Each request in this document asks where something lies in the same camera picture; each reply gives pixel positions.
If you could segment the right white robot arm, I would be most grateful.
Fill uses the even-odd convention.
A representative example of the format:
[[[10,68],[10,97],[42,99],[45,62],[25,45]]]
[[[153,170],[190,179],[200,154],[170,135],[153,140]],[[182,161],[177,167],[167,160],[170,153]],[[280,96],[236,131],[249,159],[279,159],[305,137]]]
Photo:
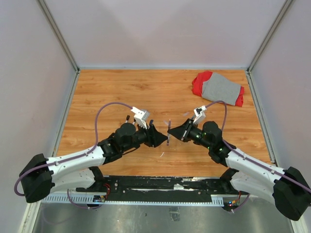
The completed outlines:
[[[309,207],[311,189],[298,169],[273,166],[249,156],[223,139],[216,122],[207,121],[199,129],[192,119],[187,119],[168,133],[180,141],[193,141],[207,148],[214,162],[228,168],[223,174],[228,177],[220,182],[225,194],[237,190],[255,195],[274,204],[293,221],[298,221]]]

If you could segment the purple marker pen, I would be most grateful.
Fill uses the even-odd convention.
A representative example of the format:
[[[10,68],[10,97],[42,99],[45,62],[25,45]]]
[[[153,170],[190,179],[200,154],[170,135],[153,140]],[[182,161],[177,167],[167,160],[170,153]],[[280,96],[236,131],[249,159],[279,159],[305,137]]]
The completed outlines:
[[[170,133],[169,133],[169,130],[171,129],[171,119],[169,119],[168,121],[168,130],[167,130],[167,146],[169,146],[170,144]]]

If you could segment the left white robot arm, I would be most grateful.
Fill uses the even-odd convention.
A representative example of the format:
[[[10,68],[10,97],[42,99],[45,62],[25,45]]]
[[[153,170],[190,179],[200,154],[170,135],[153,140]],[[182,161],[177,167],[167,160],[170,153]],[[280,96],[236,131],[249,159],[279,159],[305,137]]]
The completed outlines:
[[[66,189],[83,188],[99,192],[104,187],[99,166],[122,158],[142,144],[156,148],[167,139],[153,124],[145,129],[124,123],[91,148],[59,157],[46,158],[42,153],[35,155],[20,172],[17,183],[21,184],[22,196],[27,203],[40,201],[50,193]]]

